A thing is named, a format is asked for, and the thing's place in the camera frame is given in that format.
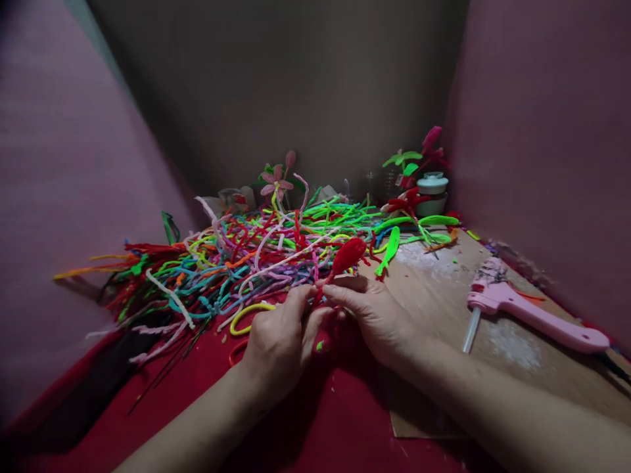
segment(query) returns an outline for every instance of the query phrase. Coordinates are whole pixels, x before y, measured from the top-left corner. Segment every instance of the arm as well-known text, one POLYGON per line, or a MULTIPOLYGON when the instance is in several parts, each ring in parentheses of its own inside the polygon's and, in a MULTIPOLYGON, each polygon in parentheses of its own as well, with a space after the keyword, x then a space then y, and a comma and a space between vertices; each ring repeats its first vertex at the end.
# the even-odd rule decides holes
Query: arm
POLYGON ((257 314, 243 360, 140 447, 116 471, 212 472, 250 429, 297 384, 322 318, 314 311, 302 326, 313 286, 292 289, 285 303, 257 314))
POLYGON ((324 287, 353 311, 379 362, 430 397, 510 471, 618 472, 631 430, 501 373, 427 335, 385 285, 340 278, 324 287))

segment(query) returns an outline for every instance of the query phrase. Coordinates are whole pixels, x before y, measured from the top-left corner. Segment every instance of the pink pipe cleaner flower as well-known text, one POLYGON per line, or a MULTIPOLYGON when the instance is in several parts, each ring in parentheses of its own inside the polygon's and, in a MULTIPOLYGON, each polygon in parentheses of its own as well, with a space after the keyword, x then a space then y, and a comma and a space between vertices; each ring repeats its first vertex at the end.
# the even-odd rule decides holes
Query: pink pipe cleaner flower
POLYGON ((261 195, 262 196, 269 195, 272 192, 276 191, 276 189, 278 188, 276 192, 276 196, 278 197, 278 200, 282 200, 283 193, 285 192, 285 190, 291 191, 291 189, 294 188, 294 185, 292 183, 281 179, 282 176, 283 176, 283 166, 281 166, 280 164, 277 164, 276 166, 274 166, 274 175, 264 172, 262 174, 262 177, 263 179, 265 179, 265 182, 269 184, 267 184, 263 189, 261 189, 261 195))

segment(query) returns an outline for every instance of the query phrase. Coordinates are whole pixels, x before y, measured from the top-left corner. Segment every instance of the hand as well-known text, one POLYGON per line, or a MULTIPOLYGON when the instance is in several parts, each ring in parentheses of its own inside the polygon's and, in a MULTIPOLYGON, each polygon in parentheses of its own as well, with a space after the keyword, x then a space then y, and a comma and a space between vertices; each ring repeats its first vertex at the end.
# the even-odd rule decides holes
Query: hand
POLYGON ((323 287, 330 302, 352 311, 368 348, 395 371, 422 342, 425 331, 392 296, 385 284, 365 277, 338 277, 323 287))
POLYGON ((280 402, 298 384, 311 359, 322 319, 334 312, 330 307, 318 308, 303 324, 307 301, 315 294, 313 286, 293 288, 284 304, 254 317, 248 347, 235 368, 242 370, 248 389, 260 396, 268 408, 280 402))

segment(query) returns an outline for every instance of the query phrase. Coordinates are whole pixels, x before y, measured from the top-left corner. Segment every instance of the gray wall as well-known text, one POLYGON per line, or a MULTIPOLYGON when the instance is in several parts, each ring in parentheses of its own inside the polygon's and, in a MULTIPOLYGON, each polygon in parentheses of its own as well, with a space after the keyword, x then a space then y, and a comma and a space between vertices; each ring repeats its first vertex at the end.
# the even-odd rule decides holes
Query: gray wall
POLYGON ((629 1, 472 2, 444 140, 465 222, 628 353, 630 27, 629 1))
POLYGON ((199 193, 298 152, 352 193, 441 124, 464 0, 92 0, 145 116, 199 193))

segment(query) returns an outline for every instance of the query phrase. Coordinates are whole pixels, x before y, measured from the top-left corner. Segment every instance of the forearm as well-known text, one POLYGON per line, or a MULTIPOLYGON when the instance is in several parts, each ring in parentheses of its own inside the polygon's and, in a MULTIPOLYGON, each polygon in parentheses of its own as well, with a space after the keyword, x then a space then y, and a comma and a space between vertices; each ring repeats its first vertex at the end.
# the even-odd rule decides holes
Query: forearm
POLYGON ((237 365, 116 471, 216 471, 268 407, 237 365))
POLYGON ((623 471, 630 430, 505 375, 435 339, 397 371, 510 471, 623 471))

